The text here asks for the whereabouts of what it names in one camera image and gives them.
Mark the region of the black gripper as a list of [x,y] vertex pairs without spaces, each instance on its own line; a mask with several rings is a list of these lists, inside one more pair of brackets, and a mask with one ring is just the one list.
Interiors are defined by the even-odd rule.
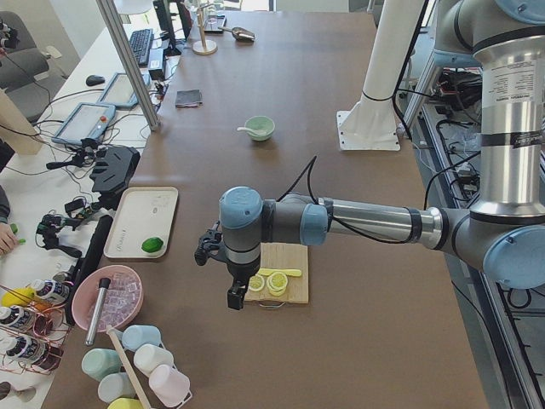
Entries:
[[250,278],[257,274],[261,266],[261,259],[257,257],[249,263],[238,264],[227,259],[227,270],[233,277],[232,286],[227,291],[227,306],[230,309],[244,308],[244,298],[248,290]]

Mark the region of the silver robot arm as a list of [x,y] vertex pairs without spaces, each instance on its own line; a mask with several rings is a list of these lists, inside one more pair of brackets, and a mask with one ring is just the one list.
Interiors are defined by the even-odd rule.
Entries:
[[233,278],[230,308],[243,307],[262,244],[320,245],[327,233],[419,243],[514,289],[543,284],[544,4],[443,1],[435,50],[471,55],[482,67],[478,200],[417,210],[296,194],[265,200],[250,187],[231,188],[220,200],[217,256]]

